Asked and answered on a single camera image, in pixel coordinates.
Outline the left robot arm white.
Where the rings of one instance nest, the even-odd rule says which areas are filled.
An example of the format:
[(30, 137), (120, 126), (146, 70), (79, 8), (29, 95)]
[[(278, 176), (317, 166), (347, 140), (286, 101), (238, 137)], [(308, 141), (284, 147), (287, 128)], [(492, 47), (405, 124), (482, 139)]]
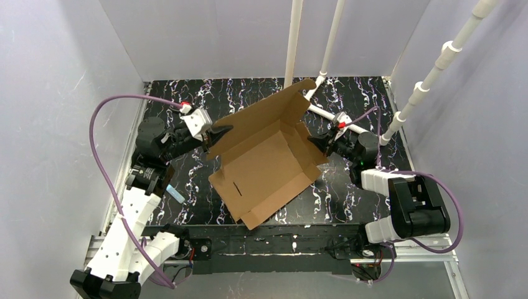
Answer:
[(177, 282), (163, 270), (166, 260), (178, 255), (192, 268), (194, 248), (187, 228), (166, 224), (149, 242), (142, 233), (174, 175), (171, 161), (196, 148), (208, 150), (233, 129), (211, 127), (196, 116), (171, 129), (158, 117), (145, 118), (138, 127), (136, 149), (117, 214), (101, 246), (83, 270), (75, 270), (71, 286), (81, 298), (138, 298), (144, 283), (157, 276), (158, 283), (176, 288)]

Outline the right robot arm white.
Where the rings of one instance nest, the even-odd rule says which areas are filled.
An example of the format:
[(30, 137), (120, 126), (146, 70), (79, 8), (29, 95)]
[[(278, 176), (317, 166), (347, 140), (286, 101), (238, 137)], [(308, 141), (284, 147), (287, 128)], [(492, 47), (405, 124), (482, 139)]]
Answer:
[(369, 243), (449, 231), (451, 221), (437, 183), (423, 175), (399, 174), (378, 166), (378, 137), (373, 133), (361, 133), (351, 142), (330, 130), (308, 140), (323, 155), (336, 153), (350, 161), (350, 179), (355, 186), (389, 199), (389, 216), (364, 226)]

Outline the brown cardboard box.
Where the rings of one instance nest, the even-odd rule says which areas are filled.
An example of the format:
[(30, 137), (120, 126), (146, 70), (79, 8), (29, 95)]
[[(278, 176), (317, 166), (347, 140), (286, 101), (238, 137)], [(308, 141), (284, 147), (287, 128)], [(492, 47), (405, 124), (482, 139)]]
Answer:
[(310, 103), (303, 90), (309, 78), (215, 122), (233, 128), (211, 147), (208, 160), (220, 159), (209, 176), (234, 221), (253, 230), (320, 177), (328, 158), (308, 140), (303, 116)]

